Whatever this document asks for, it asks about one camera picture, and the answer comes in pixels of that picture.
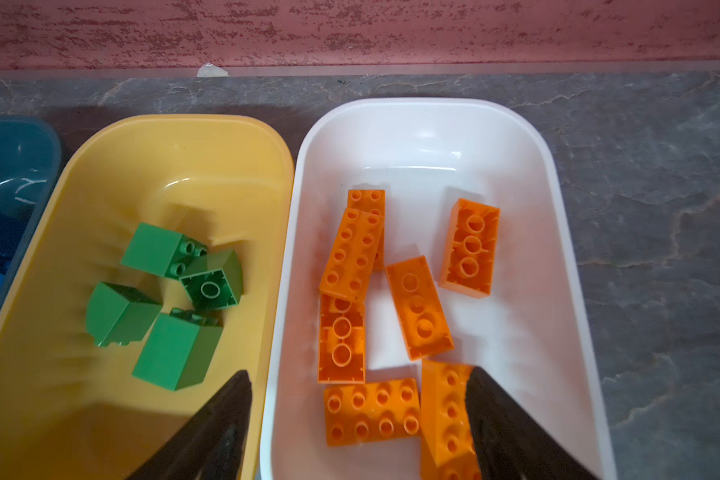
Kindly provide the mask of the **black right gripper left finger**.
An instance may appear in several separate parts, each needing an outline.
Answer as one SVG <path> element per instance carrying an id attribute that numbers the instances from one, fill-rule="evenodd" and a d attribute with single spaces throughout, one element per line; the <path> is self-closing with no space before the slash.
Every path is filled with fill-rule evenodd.
<path id="1" fill-rule="evenodd" d="M 131 479 L 236 479 L 252 405 L 252 384 L 236 372 Z"/>

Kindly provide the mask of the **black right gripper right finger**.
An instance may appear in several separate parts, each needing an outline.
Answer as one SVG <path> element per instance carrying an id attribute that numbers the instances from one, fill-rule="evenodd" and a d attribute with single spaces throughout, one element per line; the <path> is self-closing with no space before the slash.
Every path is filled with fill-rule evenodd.
<path id="1" fill-rule="evenodd" d="M 484 369 L 472 369 L 465 407 L 484 479 L 593 479 Z"/>

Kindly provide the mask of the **orange long lego brick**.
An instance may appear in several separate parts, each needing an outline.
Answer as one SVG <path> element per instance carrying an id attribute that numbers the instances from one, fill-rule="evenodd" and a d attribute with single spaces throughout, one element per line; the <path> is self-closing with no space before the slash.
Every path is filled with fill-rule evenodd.
<path id="1" fill-rule="evenodd" d="M 470 365 L 422 361 L 421 461 L 423 479 L 480 480 L 465 407 Z"/>

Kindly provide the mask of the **green lego brick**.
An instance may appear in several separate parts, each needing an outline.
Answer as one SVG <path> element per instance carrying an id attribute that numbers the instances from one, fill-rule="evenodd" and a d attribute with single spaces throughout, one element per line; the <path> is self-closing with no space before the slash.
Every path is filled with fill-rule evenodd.
<path id="1" fill-rule="evenodd" d="M 170 391 L 203 382 L 223 328 L 218 320 L 172 308 L 161 313 L 132 375 Z"/>
<path id="2" fill-rule="evenodd" d="M 89 299 L 85 326 L 98 347 L 141 341 L 162 304 L 131 286 L 99 282 Z"/>
<path id="3" fill-rule="evenodd" d="M 178 280 L 208 247 L 179 232 L 141 223 L 120 261 L 126 267 Z"/>
<path id="4" fill-rule="evenodd" d="M 243 294 L 243 272 L 234 249 L 194 259 L 179 280 L 198 311 L 236 306 Z"/>

